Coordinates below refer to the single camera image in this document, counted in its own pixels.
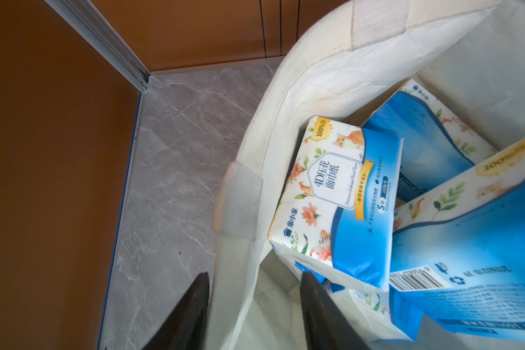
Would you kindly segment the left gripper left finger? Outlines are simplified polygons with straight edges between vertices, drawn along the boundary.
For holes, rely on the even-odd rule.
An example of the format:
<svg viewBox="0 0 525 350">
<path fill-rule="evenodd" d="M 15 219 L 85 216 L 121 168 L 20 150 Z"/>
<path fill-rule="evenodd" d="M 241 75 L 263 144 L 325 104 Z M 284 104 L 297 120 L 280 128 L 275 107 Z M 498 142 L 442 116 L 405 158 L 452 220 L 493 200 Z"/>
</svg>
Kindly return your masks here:
<svg viewBox="0 0 525 350">
<path fill-rule="evenodd" d="M 203 349 L 209 296 L 209 274 L 198 274 L 144 349 Z"/>
</svg>

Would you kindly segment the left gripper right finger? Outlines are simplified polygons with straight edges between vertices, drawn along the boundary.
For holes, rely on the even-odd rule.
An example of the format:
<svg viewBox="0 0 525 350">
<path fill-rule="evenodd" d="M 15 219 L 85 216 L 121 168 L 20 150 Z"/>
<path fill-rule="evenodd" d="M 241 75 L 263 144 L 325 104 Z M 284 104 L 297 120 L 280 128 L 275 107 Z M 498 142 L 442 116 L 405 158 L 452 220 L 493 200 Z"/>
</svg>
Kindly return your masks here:
<svg viewBox="0 0 525 350">
<path fill-rule="evenodd" d="M 308 349 L 369 349 L 311 272 L 303 272 L 300 300 Z"/>
</svg>

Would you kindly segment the blue tissue pack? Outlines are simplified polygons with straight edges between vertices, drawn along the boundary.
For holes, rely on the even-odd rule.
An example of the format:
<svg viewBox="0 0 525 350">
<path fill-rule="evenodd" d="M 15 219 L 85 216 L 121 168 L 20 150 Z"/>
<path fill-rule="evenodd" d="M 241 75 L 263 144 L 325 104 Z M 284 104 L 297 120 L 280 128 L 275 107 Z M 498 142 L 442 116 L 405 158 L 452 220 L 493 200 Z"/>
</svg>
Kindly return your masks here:
<svg viewBox="0 0 525 350">
<path fill-rule="evenodd" d="M 403 140 L 397 197 L 409 202 L 497 150 L 417 79 L 404 82 L 364 127 Z"/>
<path fill-rule="evenodd" d="M 276 253 L 334 284 L 387 292 L 402 145 L 311 118 L 268 233 Z"/>
</svg>

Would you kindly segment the white-topped tissue pack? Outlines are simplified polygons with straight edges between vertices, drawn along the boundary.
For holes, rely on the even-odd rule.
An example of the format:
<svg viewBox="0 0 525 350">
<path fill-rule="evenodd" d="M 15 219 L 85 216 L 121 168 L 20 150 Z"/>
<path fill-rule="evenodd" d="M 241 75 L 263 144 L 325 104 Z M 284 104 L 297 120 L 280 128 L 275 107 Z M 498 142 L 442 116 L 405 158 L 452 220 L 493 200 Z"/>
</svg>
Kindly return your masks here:
<svg viewBox="0 0 525 350">
<path fill-rule="evenodd" d="M 389 281 L 447 331 L 525 341 L 525 139 L 396 210 Z"/>
</svg>

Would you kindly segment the cream canvas bag blue print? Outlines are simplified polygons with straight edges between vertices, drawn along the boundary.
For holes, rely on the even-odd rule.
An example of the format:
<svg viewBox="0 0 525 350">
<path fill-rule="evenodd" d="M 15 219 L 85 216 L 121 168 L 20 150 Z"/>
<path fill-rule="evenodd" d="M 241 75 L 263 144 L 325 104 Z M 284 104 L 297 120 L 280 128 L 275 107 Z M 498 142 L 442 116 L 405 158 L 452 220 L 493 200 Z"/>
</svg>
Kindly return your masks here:
<svg viewBox="0 0 525 350">
<path fill-rule="evenodd" d="M 525 1 L 349 1 L 302 36 L 220 187 L 206 349 L 233 349 L 245 325 L 294 344 L 290 328 L 247 315 L 298 134 L 314 115 L 363 119 L 412 75 L 498 149 L 523 139 Z"/>
</svg>

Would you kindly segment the blue tissue pack frontmost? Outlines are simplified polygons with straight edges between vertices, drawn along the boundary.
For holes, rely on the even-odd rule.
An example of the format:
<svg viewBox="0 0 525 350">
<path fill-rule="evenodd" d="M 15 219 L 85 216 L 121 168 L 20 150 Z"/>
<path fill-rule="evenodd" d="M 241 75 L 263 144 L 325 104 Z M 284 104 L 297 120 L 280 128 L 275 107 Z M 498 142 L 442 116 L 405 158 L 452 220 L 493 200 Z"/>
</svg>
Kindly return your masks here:
<svg viewBox="0 0 525 350">
<path fill-rule="evenodd" d="M 392 323 L 387 293 L 362 293 L 334 284 L 317 273 L 314 276 L 365 341 L 411 340 Z"/>
</svg>

